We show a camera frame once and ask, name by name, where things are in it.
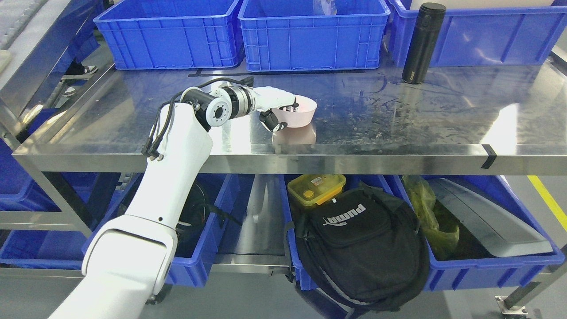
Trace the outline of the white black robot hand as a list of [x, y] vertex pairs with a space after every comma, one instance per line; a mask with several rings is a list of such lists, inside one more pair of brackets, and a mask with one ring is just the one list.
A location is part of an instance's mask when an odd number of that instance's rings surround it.
[[296, 109], [299, 107], [296, 96], [283, 89], [271, 86], [256, 87], [251, 89], [252, 106], [251, 112], [259, 112], [259, 120], [270, 132], [278, 132], [287, 127], [286, 122], [281, 122], [272, 109]]

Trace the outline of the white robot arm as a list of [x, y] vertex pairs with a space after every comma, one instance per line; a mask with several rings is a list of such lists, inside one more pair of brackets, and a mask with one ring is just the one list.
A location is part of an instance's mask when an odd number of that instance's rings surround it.
[[82, 281], [52, 319], [137, 319], [164, 286], [178, 246], [175, 227], [198, 172], [213, 146], [197, 119], [211, 127], [267, 111], [272, 103], [250, 87], [205, 93], [190, 87], [160, 107], [150, 133], [147, 167], [125, 214], [105, 223], [82, 263]]

